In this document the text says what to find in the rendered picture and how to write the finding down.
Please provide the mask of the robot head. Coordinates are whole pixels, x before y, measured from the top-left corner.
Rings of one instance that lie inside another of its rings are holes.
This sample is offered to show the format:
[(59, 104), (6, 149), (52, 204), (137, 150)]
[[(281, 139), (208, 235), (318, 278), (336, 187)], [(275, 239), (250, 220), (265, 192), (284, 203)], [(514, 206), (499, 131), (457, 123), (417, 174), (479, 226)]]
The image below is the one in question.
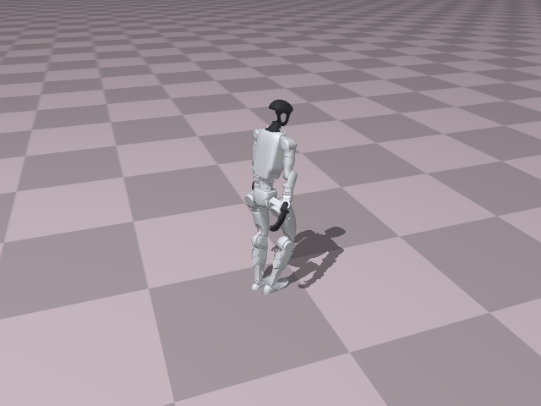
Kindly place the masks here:
[[(281, 132), (279, 129), (281, 128), (281, 126), (285, 126), (287, 124), (290, 113), (293, 110), (292, 106), (287, 101), (275, 100), (269, 105), (269, 109), (276, 111), (277, 120), (272, 121), (271, 126), (266, 128), (265, 130), (273, 132), (273, 133)], [(282, 113), (285, 113), (287, 115), (286, 120), (283, 123), (281, 122)]]

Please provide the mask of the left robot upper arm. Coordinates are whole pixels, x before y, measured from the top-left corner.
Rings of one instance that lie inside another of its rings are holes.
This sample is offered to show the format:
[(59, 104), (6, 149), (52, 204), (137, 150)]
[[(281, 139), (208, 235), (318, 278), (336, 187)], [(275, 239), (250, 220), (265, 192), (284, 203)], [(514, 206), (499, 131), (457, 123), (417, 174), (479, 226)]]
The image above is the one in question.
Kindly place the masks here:
[(256, 147), (256, 141), (257, 141), (257, 136), (258, 136), (258, 133), (261, 129), (256, 129), (254, 132), (253, 132), (253, 137), (254, 137), (254, 145), (253, 145), (253, 158), (252, 158), (252, 163), (254, 163), (254, 152), (255, 152), (255, 147)]

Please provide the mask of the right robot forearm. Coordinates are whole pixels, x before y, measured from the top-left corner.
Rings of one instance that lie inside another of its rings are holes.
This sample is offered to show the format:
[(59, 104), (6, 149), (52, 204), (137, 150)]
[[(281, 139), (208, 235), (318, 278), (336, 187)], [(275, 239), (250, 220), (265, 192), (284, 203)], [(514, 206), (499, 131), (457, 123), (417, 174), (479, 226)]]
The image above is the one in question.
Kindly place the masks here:
[[(297, 179), (297, 173), (295, 171), (290, 172), (288, 181), (283, 183), (283, 195), (282, 195), (282, 203), (287, 202), (288, 207), (287, 210), (289, 211), (291, 209), (291, 201), (292, 201), (292, 194), (293, 194), (293, 188)], [(281, 203), (281, 206), (282, 206)]]

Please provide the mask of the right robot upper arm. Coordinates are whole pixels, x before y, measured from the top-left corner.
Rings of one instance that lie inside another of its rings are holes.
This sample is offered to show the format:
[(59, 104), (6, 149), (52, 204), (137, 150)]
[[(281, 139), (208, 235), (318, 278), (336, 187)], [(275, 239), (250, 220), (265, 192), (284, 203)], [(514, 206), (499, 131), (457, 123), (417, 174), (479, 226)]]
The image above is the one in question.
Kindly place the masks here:
[[(281, 148), (283, 150), (283, 178), (288, 180), (292, 167), (295, 160), (295, 151), (297, 149), (297, 142), (295, 139), (282, 136), (281, 137)], [(296, 172), (296, 171), (295, 171)]]

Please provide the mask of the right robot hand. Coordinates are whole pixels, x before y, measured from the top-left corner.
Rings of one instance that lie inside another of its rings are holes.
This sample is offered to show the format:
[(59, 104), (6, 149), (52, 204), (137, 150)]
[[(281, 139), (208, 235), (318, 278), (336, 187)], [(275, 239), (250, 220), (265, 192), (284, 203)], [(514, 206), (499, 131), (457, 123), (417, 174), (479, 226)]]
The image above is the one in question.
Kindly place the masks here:
[(280, 228), (280, 226), (284, 223), (284, 220), (285, 220), (285, 218), (286, 218), (286, 215), (287, 215), (287, 213), (289, 213), (289, 211), (287, 210), (287, 207), (288, 207), (288, 203), (287, 203), (286, 201), (283, 202), (283, 203), (282, 203), (282, 206), (281, 206), (281, 209), (280, 209), (280, 210), (281, 210), (281, 214), (280, 214), (280, 216), (278, 217), (278, 221), (276, 222), (275, 225), (269, 226), (269, 227), (270, 227), (270, 231), (272, 231), (272, 232), (277, 231), (277, 230)]

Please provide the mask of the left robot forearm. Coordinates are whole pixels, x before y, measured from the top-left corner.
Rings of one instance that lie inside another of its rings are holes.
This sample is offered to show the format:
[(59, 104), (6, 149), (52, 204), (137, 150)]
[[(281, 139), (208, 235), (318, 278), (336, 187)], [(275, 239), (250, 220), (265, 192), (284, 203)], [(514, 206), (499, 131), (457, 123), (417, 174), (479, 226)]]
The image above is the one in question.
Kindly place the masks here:
[(255, 188), (255, 187), (259, 186), (259, 182), (260, 182), (260, 180), (262, 180), (262, 177), (260, 177), (260, 176), (258, 176), (258, 175), (256, 175), (254, 173), (254, 164), (253, 163), (252, 163), (251, 167), (252, 167), (252, 171), (253, 171), (253, 175), (254, 175), (254, 188)]

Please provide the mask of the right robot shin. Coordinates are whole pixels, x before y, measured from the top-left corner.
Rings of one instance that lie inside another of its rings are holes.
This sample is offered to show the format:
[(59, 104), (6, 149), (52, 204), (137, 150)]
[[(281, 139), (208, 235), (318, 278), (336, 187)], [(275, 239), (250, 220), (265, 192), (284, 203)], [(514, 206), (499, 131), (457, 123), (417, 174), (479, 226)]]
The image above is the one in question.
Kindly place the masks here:
[(289, 262), (291, 258), (294, 245), (295, 244), (291, 240), (288, 240), (283, 245), (282, 250), (280, 249), (276, 250), (274, 261), (273, 261), (273, 269), (272, 269), (272, 273), (270, 275), (270, 281), (269, 281), (269, 284), (271, 283), (272, 287), (276, 286), (276, 283), (282, 271), (286, 268), (287, 263)]

